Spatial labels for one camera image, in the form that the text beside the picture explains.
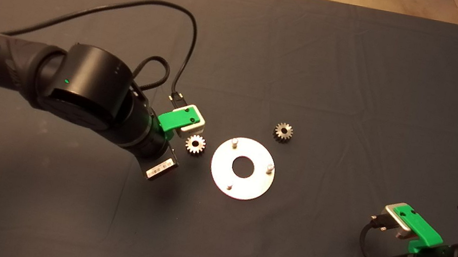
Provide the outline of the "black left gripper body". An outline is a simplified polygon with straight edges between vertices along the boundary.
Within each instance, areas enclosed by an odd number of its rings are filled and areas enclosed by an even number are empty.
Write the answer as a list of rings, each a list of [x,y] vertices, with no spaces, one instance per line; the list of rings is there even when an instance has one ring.
[[[179,166],[171,144],[166,144],[163,152],[157,157],[136,157],[136,159],[143,177],[148,181],[160,178]]]

